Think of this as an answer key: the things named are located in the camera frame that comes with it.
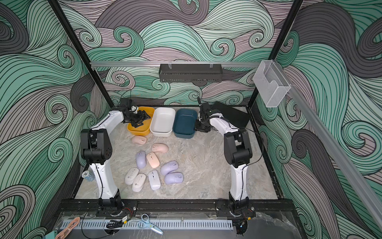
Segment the dark teal storage box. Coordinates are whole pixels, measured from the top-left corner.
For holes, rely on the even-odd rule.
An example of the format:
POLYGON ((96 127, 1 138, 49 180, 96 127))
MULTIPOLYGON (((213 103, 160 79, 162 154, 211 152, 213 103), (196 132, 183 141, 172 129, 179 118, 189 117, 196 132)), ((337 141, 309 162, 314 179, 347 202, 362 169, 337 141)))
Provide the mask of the dark teal storage box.
POLYGON ((179 109, 176 112, 173 133, 178 138, 191 139, 195 134, 197 112, 191 109, 179 109))

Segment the purple slim mouse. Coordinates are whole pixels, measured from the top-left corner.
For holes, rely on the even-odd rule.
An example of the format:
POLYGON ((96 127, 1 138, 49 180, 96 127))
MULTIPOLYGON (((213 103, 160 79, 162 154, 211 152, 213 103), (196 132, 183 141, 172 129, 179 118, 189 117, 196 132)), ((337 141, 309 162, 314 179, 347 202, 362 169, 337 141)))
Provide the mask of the purple slim mouse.
POLYGON ((136 154, 135 156, 136 159, 136 165, 139 169, 143 169, 147 165, 146 161, 146 152, 145 151, 140 151, 136 154))

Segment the purple rounded mouse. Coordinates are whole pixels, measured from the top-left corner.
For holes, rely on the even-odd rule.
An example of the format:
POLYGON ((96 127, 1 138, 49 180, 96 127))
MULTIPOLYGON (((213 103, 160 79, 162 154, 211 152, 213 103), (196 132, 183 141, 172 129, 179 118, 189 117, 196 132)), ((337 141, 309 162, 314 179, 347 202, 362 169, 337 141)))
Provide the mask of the purple rounded mouse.
POLYGON ((180 184, 184 181, 184 176, 181 172, 173 172, 167 174, 164 181, 167 185, 180 184))
POLYGON ((163 164, 160 168, 160 172, 163 176, 166 176, 167 174, 177 170, 179 168, 179 165, 177 161, 170 161, 165 164, 163 164))

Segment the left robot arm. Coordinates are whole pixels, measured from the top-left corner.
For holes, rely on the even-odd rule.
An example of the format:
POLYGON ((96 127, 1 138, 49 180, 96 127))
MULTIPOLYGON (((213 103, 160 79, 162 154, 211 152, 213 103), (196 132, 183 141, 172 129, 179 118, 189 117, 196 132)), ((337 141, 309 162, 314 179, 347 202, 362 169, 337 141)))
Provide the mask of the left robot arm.
POLYGON ((98 186, 98 204, 101 207, 123 209, 119 189, 115 185, 109 160, 112 156, 110 133, 120 124, 129 123, 140 127, 151 116, 133 104, 130 98, 123 98, 118 106, 113 107, 97 125, 81 131, 81 157, 90 166, 98 186))

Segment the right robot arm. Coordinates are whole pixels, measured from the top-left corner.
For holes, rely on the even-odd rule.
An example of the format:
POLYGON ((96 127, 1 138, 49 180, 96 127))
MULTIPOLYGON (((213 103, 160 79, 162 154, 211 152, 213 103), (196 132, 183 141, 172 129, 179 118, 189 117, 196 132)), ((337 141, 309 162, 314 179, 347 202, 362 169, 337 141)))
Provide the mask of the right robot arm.
POLYGON ((232 211, 248 207, 249 198, 246 190, 247 169, 253 156, 252 146, 247 129, 235 126, 218 110, 213 110, 209 103, 199 104, 199 118, 195 130, 210 132, 215 129, 223 136, 223 151, 226 162, 231 168, 231 188, 229 205, 232 211))

